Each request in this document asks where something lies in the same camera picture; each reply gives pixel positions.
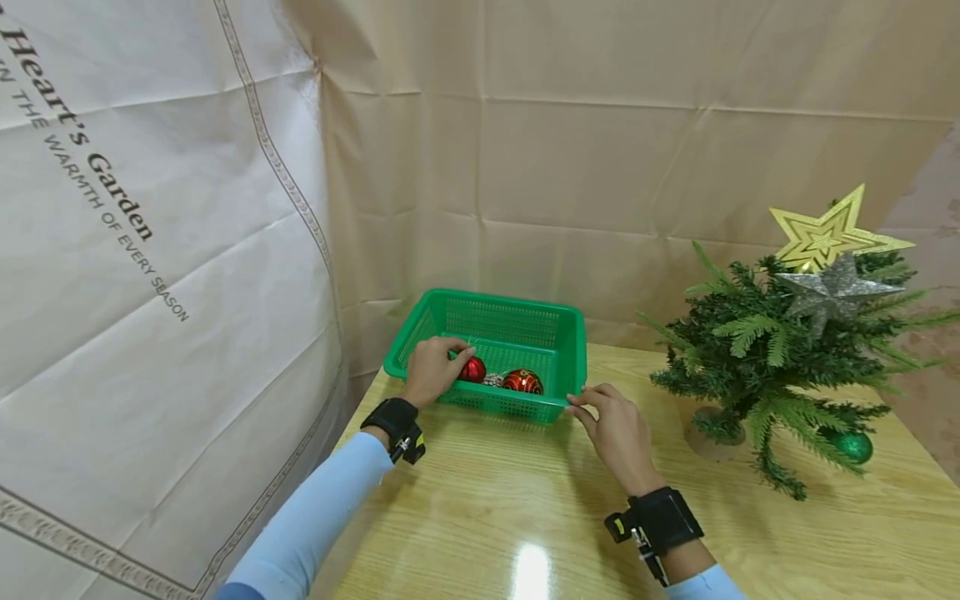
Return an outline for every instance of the silver ornament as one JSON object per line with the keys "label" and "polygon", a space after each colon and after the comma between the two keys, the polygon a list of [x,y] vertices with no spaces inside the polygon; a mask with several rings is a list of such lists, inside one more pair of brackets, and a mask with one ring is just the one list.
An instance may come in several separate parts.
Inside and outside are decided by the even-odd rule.
{"label": "silver ornament", "polygon": [[840,254],[820,273],[777,273],[777,277],[794,291],[795,299],[786,314],[812,315],[815,338],[823,335],[827,320],[851,321],[861,304],[903,291],[896,285],[858,279],[850,252]]}
{"label": "silver ornament", "polygon": [[502,388],[503,375],[496,372],[487,373],[487,376],[483,378],[483,384],[494,386],[494,388]]}

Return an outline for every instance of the table surface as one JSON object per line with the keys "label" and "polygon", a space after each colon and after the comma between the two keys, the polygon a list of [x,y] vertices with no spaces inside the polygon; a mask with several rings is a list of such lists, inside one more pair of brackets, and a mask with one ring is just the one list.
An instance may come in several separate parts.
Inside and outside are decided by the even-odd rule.
{"label": "table surface", "polygon": [[[748,448],[716,464],[693,454],[695,402],[655,388],[662,354],[590,345],[588,383],[634,399],[657,465],[707,532],[704,541],[751,598],[958,597],[960,492],[893,416],[876,423],[864,478],[779,435],[776,451],[809,486],[797,502],[764,487]],[[342,444],[402,382],[383,371]],[[824,397],[877,402],[850,388]],[[401,463],[341,536],[311,598],[662,598],[628,543],[602,525],[626,499],[580,423],[505,420],[436,405],[419,419],[427,453]]]}

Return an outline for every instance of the green plastic basket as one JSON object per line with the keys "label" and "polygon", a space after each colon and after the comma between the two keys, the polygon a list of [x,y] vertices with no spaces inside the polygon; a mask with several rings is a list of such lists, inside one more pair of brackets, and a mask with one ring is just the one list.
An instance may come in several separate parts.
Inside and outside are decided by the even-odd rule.
{"label": "green plastic basket", "polygon": [[477,348],[487,373],[529,369],[540,376],[543,396],[457,381],[440,402],[488,413],[551,423],[587,381],[583,314],[571,306],[458,290],[430,290],[414,307],[383,363],[388,375],[407,378],[417,342],[456,336]]}

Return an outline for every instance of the small christmas tree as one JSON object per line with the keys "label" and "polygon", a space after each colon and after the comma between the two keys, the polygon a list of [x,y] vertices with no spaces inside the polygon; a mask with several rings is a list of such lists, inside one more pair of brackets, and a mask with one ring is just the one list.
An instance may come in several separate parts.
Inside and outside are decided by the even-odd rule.
{"label": "small christmas tree", "polygon": [[[668,345],[668,367],[651,375],[653,382],[679,396],[717,402],[719,413],[694,420],[715,442],[731,443],[746,422],[756,470],[775,490],[797,500],[806,499],[806,487],[774,456],[771,440],[777,427],[825,460],[862,474],[863,468],[825,433],[873,432],[868,421],[890,407],[828,402],[803,390],[862,384],[895,392],[888,375],[936,363],[909,356],[891,341],[904,331],[958,322],[960,311],[903,316],[899,311],[924,295],[910,291],[859,300],[852,318],[800,314],[794,303],[802,290],[781,277],[796,274],[779,258],[765,256],[757,269],[734,262],[728,274],[700,244],[694,242],[694,249],[712,279],[687,290],[689,314],[663,326],[641,313]],[[864,286],[902,286],[916,274],[898,252],[847,258],[851,280],[862,278],[855,283]]]}

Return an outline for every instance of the hand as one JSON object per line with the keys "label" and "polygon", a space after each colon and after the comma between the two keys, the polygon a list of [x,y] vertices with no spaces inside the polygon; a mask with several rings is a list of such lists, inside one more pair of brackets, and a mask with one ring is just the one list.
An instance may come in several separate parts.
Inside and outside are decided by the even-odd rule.
{"label": "hand", "polygon": [[[627,495],[643,496],[666,486],[651,456],[650,425],[635,404],[609,383],[584,386],[579,396],[566,399],[572,405],[566,412],[584,425],[600,460]],[[596,408],[599,419],[584,408],[587,404]]]}
{"label": "hand", "polygon": [[[448,353],[459,352],[450,360]],[[459,338],[432,337],[417,344],[407,364],[407,389],[402,397],[419,409],[432,404],[453,385],[460,370],[476,352]]]}

